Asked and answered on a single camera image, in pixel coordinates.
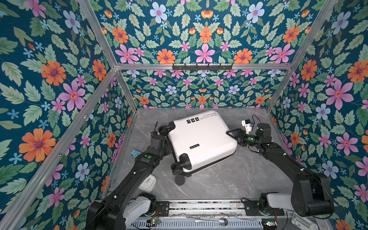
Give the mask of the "black suitcase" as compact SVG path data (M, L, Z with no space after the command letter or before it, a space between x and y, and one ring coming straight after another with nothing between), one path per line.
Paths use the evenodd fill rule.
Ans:
M214 110L174 120L158 131L168 138L174 158L171 170L178 186L185 183L186 177L229 158L238 146Z

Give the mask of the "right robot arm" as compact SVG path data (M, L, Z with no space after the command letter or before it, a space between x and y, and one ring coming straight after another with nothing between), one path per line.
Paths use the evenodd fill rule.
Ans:
M226 134L242 147L255 147L259 155L281 169L293 183L290 194L262 193L258 201L261 213L286 209L301 217L328 219L333 215L334 201L327 176L305 168L274 143L269 124L258 123L254 135L241 128L227 131Z

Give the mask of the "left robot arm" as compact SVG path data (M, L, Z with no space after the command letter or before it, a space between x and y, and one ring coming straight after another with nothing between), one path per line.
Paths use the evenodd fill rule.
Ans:
M123 213L142 182L171 153L166 136L151 135L149 147L141 153L124 180L104 200L88 208L86 230L125 230L128 223Z

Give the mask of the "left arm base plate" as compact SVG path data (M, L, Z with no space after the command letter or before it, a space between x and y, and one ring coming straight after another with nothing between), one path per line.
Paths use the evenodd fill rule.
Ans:
M158 216L158 217L168 217L170 210L170 202L169 201L153 201L150 205L150 217Z

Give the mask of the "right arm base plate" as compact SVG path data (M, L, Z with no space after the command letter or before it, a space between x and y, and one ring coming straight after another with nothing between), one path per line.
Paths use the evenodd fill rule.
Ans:
M285 216L285 212L282 209L270 208L267 210L260 210L259 202L250 200L245 197L241 198L241 203L244 205L244 210L247 216Z

